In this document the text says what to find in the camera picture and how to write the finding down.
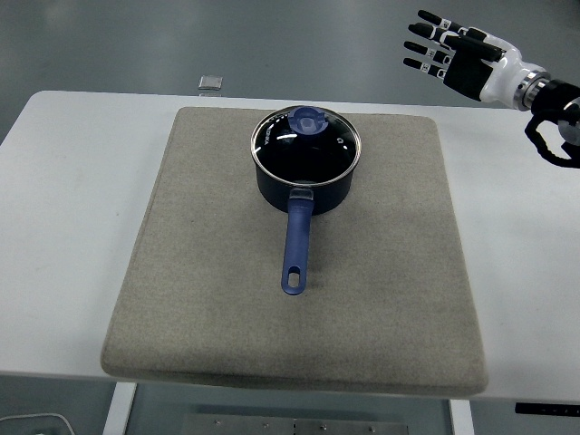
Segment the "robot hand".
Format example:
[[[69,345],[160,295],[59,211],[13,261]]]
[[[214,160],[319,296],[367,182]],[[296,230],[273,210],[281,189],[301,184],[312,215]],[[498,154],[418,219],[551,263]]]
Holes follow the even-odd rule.
[[[426,10],[409,31],[431,42],[413,41],[404,47],[420,56],[403,64],[434,77],[453,91],[485,103],[529,111],[539,90],[551,80],[543,67],[523,60],[515,45],[476,27],[458,24]]]

